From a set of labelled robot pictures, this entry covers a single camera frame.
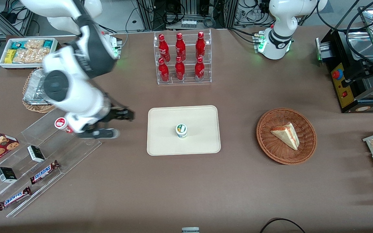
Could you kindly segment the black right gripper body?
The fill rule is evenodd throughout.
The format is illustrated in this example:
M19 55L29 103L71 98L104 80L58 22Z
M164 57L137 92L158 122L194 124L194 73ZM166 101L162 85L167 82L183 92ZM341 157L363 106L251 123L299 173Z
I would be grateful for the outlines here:
M112 120L122 120L123 119L123 108L120 106L116 106L114 104L111 104L110 111L107 115L105 115L100 122L107 123Z

